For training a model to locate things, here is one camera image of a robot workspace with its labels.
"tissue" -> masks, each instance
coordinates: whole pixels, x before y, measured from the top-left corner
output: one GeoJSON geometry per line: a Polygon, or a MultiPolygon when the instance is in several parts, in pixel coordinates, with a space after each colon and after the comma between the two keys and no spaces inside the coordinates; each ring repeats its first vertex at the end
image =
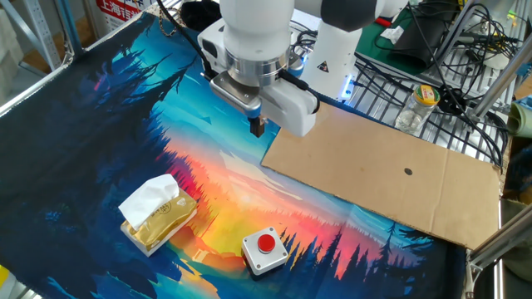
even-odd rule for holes
{"type": "Polygon", "coordinates": [[[163,174],[143,183],[118,209],[133,229],[139,230],[153,212],[179,194],[180,188],[174,177],[163,174]]]}
{"type": "Polygon", "coordinates": [[[169,175],[146,181],[119,207],[121,231],[147,256],[196,215],[196,201],[169,175]]]}

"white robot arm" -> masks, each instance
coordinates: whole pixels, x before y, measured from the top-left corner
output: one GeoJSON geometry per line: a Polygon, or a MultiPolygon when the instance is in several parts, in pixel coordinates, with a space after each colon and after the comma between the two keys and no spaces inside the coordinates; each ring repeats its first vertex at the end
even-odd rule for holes
{"type": "Polygon", "coordinates": [[[222,19],[198,36],[214,71],[215,94],[248,116],[260,136],[270,119],[296,136],[316,121],[318,99],[339,99],[351,80],[361,29],[380,15],[386,0],[220,0],[222,19]],[[318,39],[302,79],[287,75],[294,7],[320,17],[318,39]]]}

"green mat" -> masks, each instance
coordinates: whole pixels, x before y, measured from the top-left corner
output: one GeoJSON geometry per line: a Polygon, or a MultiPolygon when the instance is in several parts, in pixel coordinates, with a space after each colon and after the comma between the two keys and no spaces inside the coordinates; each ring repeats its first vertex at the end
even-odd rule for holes
{"type": "MultiPolygon", "coordinates": [[[[399,14],[399,17],[397,17],[397,20],[392,24],[392,28],[401,25],[401,27],[406,30],[410,26],[411,21],[412,19],[410,12],[408,12],[407,10],[403,10],[399,14]]],[[[421,74],[425,70],[425,68],[413,66],[410,63],[406,63],[404,59],[398,58],[397,56],[391,54],[392,51],[390,50],[382,50],[378,47],[375,47],[375,38],[379,37],[385,29],[385,27],[376,23],[364,27],[364,29],[362,29],[362,36],[360,38],[360,42],[357,46],[357,52],[380,62],[386,63],[389,66],[393,66],[396,69],[404,71],[413,76],[421,74]]],[[[390,42],[384,37],[378,38],[377,45],[386,49],[393,48],[392,42],[390,42]]]]}

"cardboard sheet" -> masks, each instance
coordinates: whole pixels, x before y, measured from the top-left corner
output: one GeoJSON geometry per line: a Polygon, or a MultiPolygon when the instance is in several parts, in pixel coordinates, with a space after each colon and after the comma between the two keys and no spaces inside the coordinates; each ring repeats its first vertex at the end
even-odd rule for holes
{"type": "Polygon", "coordinates": [[[495,166],[330,105],[304,138],[281,130],[262,165],[470,249],[498,227],[495,166]]]}

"yellow lid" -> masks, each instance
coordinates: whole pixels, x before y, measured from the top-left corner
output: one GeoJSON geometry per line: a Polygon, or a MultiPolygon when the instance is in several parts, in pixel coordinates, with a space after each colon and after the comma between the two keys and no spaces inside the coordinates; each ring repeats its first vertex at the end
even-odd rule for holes
{"type": "Polygon", "coordinates": [[[416,99],[425,105],[436,105],[440,101],[440,94],[432,86],[422,85],[414,91],[416,99]]]}

